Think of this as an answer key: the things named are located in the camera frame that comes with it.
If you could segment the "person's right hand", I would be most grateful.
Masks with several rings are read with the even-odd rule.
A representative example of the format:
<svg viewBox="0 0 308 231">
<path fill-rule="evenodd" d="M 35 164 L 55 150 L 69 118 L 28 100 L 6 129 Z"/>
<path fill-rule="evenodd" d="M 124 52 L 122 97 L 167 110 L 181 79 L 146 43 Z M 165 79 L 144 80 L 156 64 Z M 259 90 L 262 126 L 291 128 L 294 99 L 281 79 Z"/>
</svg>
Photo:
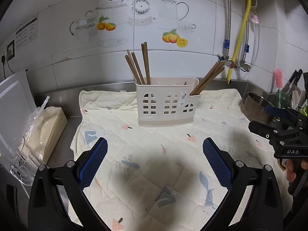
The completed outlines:
<svg viewBox="0 0 308 231">
<path fill-rule="evenodd" d="M 282 159 L 282 160 L 278 160 L 278 164 L 280 166 L 280 168 L 284 171 L 286 171 L 286 179 L 288 182 L 293 182 L 296 179 L 296 168 L 298 167 L 298 165 L 296 165 L 296 163 L 298 163 L 300 160 L 292 160 L 292 159 Z"/>
</svg>

